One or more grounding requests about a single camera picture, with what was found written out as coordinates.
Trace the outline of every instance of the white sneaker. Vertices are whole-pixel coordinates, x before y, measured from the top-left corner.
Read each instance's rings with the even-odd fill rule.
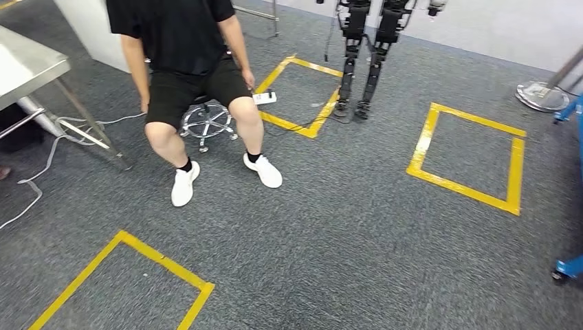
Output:
[[[192,170],[184,172],[176,170],[174,186],[172,187],[172,204],[176,207],[185,206],[193,198],[193,181],[200,174],[199,163],[192,162]]]
[[[259,159],[255,163],[251,163],[247,153],[243,155],[243,163],[250,170],[253,170],[259,174],[259,179],[269,188],[279,188],[283,183],[283,178],[279,170],[273,166],[269,160],[264,155],[259,156]]]

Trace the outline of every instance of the white wall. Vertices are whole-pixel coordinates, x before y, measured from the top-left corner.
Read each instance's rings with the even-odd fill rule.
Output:
[[[323,5],[315,0],[279,3],[331,16],[336,0]],[[372,0],[371,12],[378,13],[381,4]],[[420,0],[418,8],[427,4]],[[367,21],[371,26],[376,22],[375,17]],[[583,45],[583,0],[449,0],[433,22],[416,10],[404,34],[558,71]]]
[[[54,2],[93,59],[129,72],[120,36],[110,32],[105,0],[54,0]]]

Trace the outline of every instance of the stool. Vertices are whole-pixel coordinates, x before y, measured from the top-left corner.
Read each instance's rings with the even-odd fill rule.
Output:
[[[221,104],[208,103],[212,98],[202,95],[192,102],[190,109],[182,117],[182,129],[180,136],[183,138],[191,135],[199,138],[199,152],[205,153],[208,147],[204,145],[206,139],[227,131],[231,140],[236,140],[238,135],[229,127],[231,115],[226,107]]]

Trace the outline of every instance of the floor marking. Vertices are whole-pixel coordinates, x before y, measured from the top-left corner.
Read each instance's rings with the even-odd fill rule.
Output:
[[[415,152],[413,153],[413,157],[409,163],[409,167],[407,168],[407,173],[438,186],[453,190],[456,193],[460,193],[488,205],[500,208],[504,211],[512,213],[513,215],[520,215],[520,191],[523,181],[523,160],[525,154],[525,141],[520,138],[513,137],[512,139],[505,201],[458,184],[451,180],[428,173],[421,169],[427,154],[427,150],[431,144],[431,139],[433,137],[433,132],[435,131],[440,112],[449,113],[454,116],[458,116],[460,118],[491,127],[493,129],[498,129],[512,135],[517,135],[521,138],[525,138],[527,136],[527,133],[523,130],[515,129],[514,127],[510,127],[499,122],[478,117],[477,115],[472,115],[470,113],[462,112],[453,108],[445,107],[437,103],[432,103],[427,115],[427,119],[421,131],[419,141],[417,142]]]
[[[265,80],[257,87],[255,90],[256,94],[264,93],[271,84],[277,79],[277,77],[285,70],[286,66],[290,63],[297,64],[303,67],[308,67],[310,69],[324,72],[326,74],[331,74],[332,76],[342,77],[343,73],[334,69],[329,69],[328,67],[323,67],[321,65],[313,64],[307,62],[305,60],[301,60],[296,58],[296,55],[291,55],[286,57],[281,63],[277,65],[277,67],[265,78]],[[324,126],[324,123],[330,113],[334,110],[336,106],[336,101],[338,100],[338,89],[336,89],[333,93],[328,102],[324,105],[316,119],[311,123],[310,127],[303,127],[293,122],[287,121],[285,119],[279,118],[275,115],[270,113],[266,113],[263,111],[259,111],[261,114],[261,118],[266,121],[270,122],[274,125],[282,127],[284,129],[292,130],[298,134],[301,134],[307,138],[314,139],[318,136],[318,131]]]
[[[9,1],[7,3],[0,4],[0,10],[6,9],[6,8],[8,8],[8,7],[14,5],[15,3],[20,2],[20,1],[22,1],[22,0],[12,0],[12,1]]]
[[[99,266],[99,264],[113,251],[113,249],[119,245],[119,243],[125,243],[134,250],[138,251],[143,256],[159,263],[165,267],[172,274],[180,277],[182,280],[186,281],[188,284],[196,287],[200,290],[200,293],[192,304],[192,307],[188,310],[177,330],[188,330],[191,324],[194,322],[198,313],[202,309],[204,303],[208,299],[210,293],[215,288],[215,285],[210,282],[205,282],[200,279],[200,277],[194,275],[192,272],[177,264],[173,260],[167,258],[160,252],[154,250],[147,244],[141,242],[139,239],[135,238],[128,232],[123,230],[119,231],[114,238],[101,250],[95,258],[85,267],[84,270],[77,275],[77,277],[67,286],[65,291],[63,291],[59,297],[43,312],[43,314],[28,328],[29,330],[40,330],[47,321],[56,313],[56,311],[63,306],[63,304],[69,299],[75,291],[83,284],[85,280],[93,273],[93,271]]]

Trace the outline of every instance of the blue metal cart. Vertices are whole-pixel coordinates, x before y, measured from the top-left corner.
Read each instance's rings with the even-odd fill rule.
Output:
[[[575,113],[578,121],[579,148],[582,164],[581,176],[583,177],[583,95],[571,102],[563,111],[555,113],[555,123],[569,120],[569,117],[573,113]],[[569,261],[557,261],[556,268],[553,271],[553,280],[557,284],[563,284],[570,278],[577,278],[580,274],[583,274],[583,255]]]

